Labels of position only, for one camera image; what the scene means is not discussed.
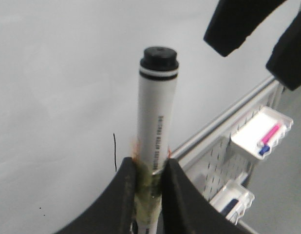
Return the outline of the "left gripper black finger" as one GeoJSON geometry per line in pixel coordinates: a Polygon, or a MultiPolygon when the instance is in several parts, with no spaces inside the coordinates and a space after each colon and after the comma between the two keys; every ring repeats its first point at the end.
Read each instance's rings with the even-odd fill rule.
{"type": "Polygon", "coordinates": [[[301,10],[279,38],[266,68],[287,89],[301,86],[301,10]]]}
{"type": "Polygon", "coordinates": [[[283,0],[221,0],[209,22],[204,41],[226,57],[283,3],[283,0]]]}

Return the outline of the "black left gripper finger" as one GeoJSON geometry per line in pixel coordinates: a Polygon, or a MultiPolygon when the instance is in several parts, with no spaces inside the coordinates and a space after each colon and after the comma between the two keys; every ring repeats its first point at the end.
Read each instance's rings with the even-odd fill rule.
{"type": "Polygon", "coordinates": [[[161,175],[162,214],[166,234],[249,234],[210,205],[176,159],[167,160],[161,175]]]}
{"type": "Polygon", "coordinates": [[[99,198],[57,233],[129,234],[134,208],[135,178],[135,164],[132,158],[126,157],[99,198]]]}

